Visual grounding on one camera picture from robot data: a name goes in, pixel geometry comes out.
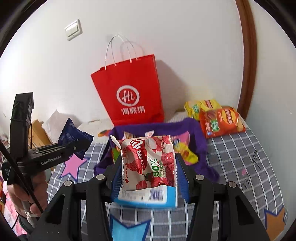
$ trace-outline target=white wall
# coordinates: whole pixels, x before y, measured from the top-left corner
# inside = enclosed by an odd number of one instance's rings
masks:
[[[264,148],[279,181],[288,222],[296,218],[296,49],[277,22],[254,1],[258,68],[247,124]]]
[[[83,33],[67,41],[64,28],[76,19]],[[108,41],[117,33],[134,42],[138,55],[155,54],[165,110],[212,97],[237,106],[243,44],[234,0],[48,0],[0,58],[4,130],[15,94],[29,91],[33,119],[45,121],[55,109],[81,121],[107,117],[90,74],[103,66]],[[117,61],[127,59],[119,39],[114,50]]]

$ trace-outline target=gray plaid fabric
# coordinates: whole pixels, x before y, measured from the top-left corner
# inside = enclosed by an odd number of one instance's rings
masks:
[[[88,181],[94,176],[93,168],[99,162],[104,147],[105,145],[102,144],[90,146],[85,155],[90,161],[80,167],[78,182]],[[209,139],[208,153],[208,165],[219,172],[219,183],[236,182],[264,225],[264,209],[277,214],[283,207],[283,198],[274,171],[264,150],[250,129],[238,134]],[[64,181],[73,180],[70,175],[60,178],[64,167],[63,163],[59,164],[50,178],[47,189],[48,201],[53,198]],[[87,240],[85,204],[85,200],[82,200],[81,232],[83,240]],[[186,240],[193,208],[194,205],[187,204],[180,195],[176,209],[138,209],[122,207],[116,203],[106,203],[108,217],[110,218],[110,214],[112,214],[127,226],[151,219],[146,241]],[[218,201],[214,201],[212,241],[218,238],[218,214],[219,204]]]

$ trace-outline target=navy blue snack wrapper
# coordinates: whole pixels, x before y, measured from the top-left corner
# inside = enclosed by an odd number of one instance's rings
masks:
[[[84,132],[84,131],[78,130],[74,126],[73,121],[70,118],[68,118],[68,120],[67,120],[67,122],[66,122],[66,124],[65,124],[65,126],[64,126],[64,128],[62,130],[62,133],[59,136],[58,144],[59,145],[65,145],[65,144],[80,140],[82,138],[86,138],[86,139],[88,139],[88,140],[90,140],[92,142],[94,137],[92,135]],[[78,158],[83,160],[86,151],[87,150],[81,150],[81,151],[78,151],[78,152],[74,152],[74,154]]]

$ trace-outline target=finger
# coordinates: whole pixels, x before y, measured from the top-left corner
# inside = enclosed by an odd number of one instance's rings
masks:
[[[17,198],[13,193],[9,193],[9,197],[15,207],[18,207],[19,209],[24,209],[21,200]]]
[[[29,200],[29,195],[18,184],[12,184],[7,186],[7,190],[9,194],[16,196],[21,201]]]
[[[47,199],[48,194],[46,192],[48,187],[48,184],[46,182],[40,183],[38,186],[35,187],[34,195],[37,198],[37,200],[40,202],[43,199]],[[29,202],[33,203],[33,198],[29,197]]]
[[[44,171],[38,173],[36,176],[34,176],[34,177],[32,178],[32,182],[33,182],[34,184],[43,183],[43,182],[45,182],[45,181],[46,181],[46,175],[45,175],[45,172],[44,172]]]
[[[47,200],[43,200],[42,202],[40,202],[40,205],[41,205],[42,209],[45,210],[45,208],[48,205]],[[31,211],[31,213],[34,213],[34,214],[38,215],[39,217],[41,216],[41,212],[35,203],[31,205],[30,211]]]

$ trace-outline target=barcode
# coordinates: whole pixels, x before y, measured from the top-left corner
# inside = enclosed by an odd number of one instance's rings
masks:
[[[163,200],[163,190],[150,190],[150,200],[157,200],[162,201]]]
[[[130,199],[130,193],[129,193],[128,191],[124,191],[124,190],[122,190],[121,197],[122,197],[123,199]]]

